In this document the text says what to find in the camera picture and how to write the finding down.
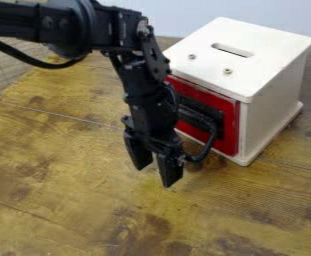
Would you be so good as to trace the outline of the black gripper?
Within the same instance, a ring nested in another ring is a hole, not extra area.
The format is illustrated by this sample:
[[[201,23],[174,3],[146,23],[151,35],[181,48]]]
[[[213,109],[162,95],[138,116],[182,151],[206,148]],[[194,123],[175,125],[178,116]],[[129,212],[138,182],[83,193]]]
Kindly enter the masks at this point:
[[[183,177],[183,147],[175,132],[178,102],[171,99],[127,100],[130,115],[122,118],[125,144],[134,166],[143,170],[157,155],[162,183],[170,188]]]

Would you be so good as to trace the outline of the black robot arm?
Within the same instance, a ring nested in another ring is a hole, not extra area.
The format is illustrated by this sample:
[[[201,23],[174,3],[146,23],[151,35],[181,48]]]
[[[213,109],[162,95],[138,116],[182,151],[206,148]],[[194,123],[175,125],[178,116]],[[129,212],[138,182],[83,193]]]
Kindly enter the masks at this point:
[[[122,122],[133,163],[138,169],[157,163],[163,185],[175,184],[183,177],[185,161],[175,132],[179,100],[166,81],[170,60],[159,49],[149,18],[97,0],[0,1],[3,37],[42,43],[67,59],[62,64],[43,62],[0,41],[2,52],[45,69],[67,68],[95,50],[110,58],[131,112]]]

